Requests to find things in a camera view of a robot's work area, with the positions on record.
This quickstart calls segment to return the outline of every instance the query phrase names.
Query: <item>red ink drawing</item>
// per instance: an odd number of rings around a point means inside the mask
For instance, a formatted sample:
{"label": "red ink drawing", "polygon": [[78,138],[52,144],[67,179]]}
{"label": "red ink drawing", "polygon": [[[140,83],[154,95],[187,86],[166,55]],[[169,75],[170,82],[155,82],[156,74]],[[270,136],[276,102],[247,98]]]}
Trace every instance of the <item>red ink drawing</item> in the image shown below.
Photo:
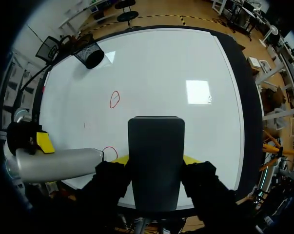
{"label": "red ink drawing", "polygon": [[102,151],[104,151],[105,149],[108,149],[108,148],[113,149],[113,150],[116,152],[116,154],[117,154],[117,158],[118,158],[118,153],[117,153],[117,151],[115,150],[115,148],[113,148],[112,146],[107,146],[107,147],[105,147]]}
{"label": "red ink drawing", "polygon": [[115,91],[112,93],[111,98],[110,98],[110,108],[111,108],[111,109],[115,108],[116,105],[118,104],[119,100],[120,100],[120,95],[119,95],[118,91],[115,90]]}

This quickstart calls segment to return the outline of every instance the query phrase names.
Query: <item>silver cylinder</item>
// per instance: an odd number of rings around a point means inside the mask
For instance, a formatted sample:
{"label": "silver cylinder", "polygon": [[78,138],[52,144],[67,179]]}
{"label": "silver cylinder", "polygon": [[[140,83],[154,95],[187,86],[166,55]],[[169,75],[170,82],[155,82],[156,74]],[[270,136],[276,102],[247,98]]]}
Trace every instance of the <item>silver cylinder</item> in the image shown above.
{"label": "silver cylinder", "polygon": [[16,151],[19,176],[27,183],[58,181],[95,173],[102,155],[102,151],[90,148],[57,150],[53,154],[37,151],[35,155],[24,149]]}
{"label": "silver cylinder", "polygon": [[30,113],[24,108],[18,108],[14,115],[14,122],[19,123],[20,121],[30,122],[32,120],[32,116]]}

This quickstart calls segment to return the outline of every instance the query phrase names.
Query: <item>whiteboard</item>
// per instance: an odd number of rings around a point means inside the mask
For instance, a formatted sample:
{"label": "whiteboard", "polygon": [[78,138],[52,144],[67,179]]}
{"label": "whiteboard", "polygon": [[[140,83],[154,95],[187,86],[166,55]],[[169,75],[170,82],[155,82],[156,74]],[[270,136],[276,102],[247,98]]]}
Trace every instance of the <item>whiteboard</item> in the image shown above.
{"label": "whiteboard", "polygon": [[[105,58],[96,68],[68,57],[50,72],[39,123],[55,149],[111,146],[125,156],[128,120],[177,116],[185,121],[184,154],[210,161],[219,179],[237,189],[244,154],[242,106],[218,39],[169,28],[129,32],[98,44]],[[114,149],[105,149],[106,160],[116,158]],[[78,188],[90,178],[66,182]],[[119,204],[135,207],[131,185]],[[177,209],[190,207],[181,185]]]}

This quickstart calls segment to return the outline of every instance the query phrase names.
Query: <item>floor tape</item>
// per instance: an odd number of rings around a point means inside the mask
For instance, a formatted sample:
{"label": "floor tape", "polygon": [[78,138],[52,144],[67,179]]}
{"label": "floor tape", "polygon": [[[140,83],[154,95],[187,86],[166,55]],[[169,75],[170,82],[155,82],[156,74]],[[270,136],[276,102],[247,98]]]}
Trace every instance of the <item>floor tape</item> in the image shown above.
{"label": "floor tape", "polygon": [[[179,15],[152,15],[152,16],[138,16],[137,18],[149,18],[149,17],[163,17],[163,16],[171,16],[171,17],[179,17],[182,24],[184,26],[186,26],[186,23],[185,23],[185,20],[183,19],[184,17],[185,18],[193,18],[193,19],[198,19],[198,20],[204,20],[204,21],[208,21],[208,22],[211,22],[211,23],[217,23],[217,24],[220,24],[220,25],[223,25],[226,27],[226,23],[224,23],[221,19],[204,19],[204,18],[200,18],[200,17],[194,17],[194,16],[179,16]],[[103,28],[103,27],[106,27],[106,26],[109,26],[109,25],[112,25],[112,24],[115,24],[115,23],[120,23],[120,22],[113,22],[113,23],[109,23],[109,24],[106,24],[106,25],[103,25],[103,26],[100,26],[98,28],[95,28],[93,30],[89,30],[87,33],[92,33],[93,31],[95,30],[98,30],[100,28]]]}

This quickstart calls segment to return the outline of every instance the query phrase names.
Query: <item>red circle marking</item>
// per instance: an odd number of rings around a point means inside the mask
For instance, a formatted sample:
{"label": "red circle marking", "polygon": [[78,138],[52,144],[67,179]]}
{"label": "red circle marking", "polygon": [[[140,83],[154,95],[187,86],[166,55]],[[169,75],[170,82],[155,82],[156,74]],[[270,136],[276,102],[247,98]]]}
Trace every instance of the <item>red circle marking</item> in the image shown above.
{"label": "red circle marking", "polygon": [[107,146],[107,147],[105,147],[102,151],[104,151],[104,150],[107,149],[107,148],[111,148],[111,149],[113,149],[113,150],[116,152],[116,154],[117,154],[117,158],[118,158],[118,153],[117,153],[117,151],[115,150],[115,148],[113,148],[112,146]]}
{"label": "red circle marking", "polygon": [[[112,101],[112,97],[113,97],[113,94],[114,94],[114,93],[117,93],[117,94],[118,94],[118,101],[116,102],[116,104],[115,104],[114,106],[111,106],[111,101]],[[115,90],[115,91],[112,93],[111,98],[110,98],[110,108],[111,108],[111,109],[115,108],[116,105],[118,104],[118,102],[119,102],[120,99],[121,99],[121,97],[120,97],[120,95],[119,95],[119,92]]]}

